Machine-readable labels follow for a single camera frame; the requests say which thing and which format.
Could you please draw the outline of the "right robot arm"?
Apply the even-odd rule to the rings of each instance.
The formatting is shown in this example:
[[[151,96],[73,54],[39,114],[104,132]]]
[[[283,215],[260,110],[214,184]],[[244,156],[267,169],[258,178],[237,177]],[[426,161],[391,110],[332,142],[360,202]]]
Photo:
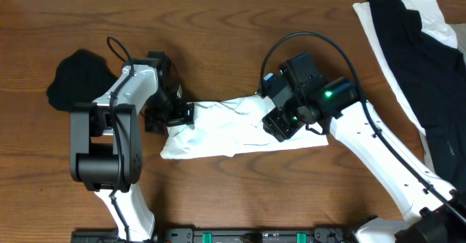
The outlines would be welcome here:
[[[263,118],[266,132],[283,142],[318,123],[364,163],[403,216],[401,221],[371,218],[349,231],[346,242],[465,241],[465,197],[400,142],[373,106],[360,100],[351,81],[270,74],[259,92],[275,105]]]

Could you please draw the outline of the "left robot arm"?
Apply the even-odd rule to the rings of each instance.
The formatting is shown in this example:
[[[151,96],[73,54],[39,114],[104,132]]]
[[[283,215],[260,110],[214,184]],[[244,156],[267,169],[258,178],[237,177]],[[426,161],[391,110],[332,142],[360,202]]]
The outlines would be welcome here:
[[[156,218],[138,180],[143,150],[138,117],[145,132],[194,124],[194,105],[172,83],[175,66],[164,52],[124,62],[122,75],[100,97],[71,112],[70,172],[107,206],[116,231],[75,231],[72,242],[156,242]]]

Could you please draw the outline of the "white robot print t-shirt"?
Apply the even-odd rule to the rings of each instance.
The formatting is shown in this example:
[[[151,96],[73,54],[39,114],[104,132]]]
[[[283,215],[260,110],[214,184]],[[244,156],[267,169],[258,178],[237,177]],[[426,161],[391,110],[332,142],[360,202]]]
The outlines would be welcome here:
[[[194,104],[193,125],[168,127],[163,159],[196,159],[253,152],[284,151],[328,145],[325,135],[301,128],[291,139],[278,141],[263,129],[262,118],[273,108],[258,95],[222,102]]]

